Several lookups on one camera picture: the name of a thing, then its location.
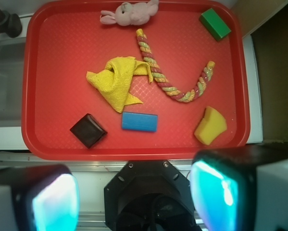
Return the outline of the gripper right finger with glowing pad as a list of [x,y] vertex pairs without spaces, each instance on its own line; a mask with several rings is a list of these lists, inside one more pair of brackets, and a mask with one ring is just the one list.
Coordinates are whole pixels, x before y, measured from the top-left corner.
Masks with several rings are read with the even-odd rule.
[[288,231],[288,146],[201,150],[190,190],[210,231]]

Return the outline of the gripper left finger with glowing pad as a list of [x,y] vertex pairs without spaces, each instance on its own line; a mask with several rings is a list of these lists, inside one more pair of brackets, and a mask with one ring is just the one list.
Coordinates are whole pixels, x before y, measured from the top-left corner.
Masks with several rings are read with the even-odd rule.
[[75,231],[79,188],[62,164],[0,169],[0,231]]

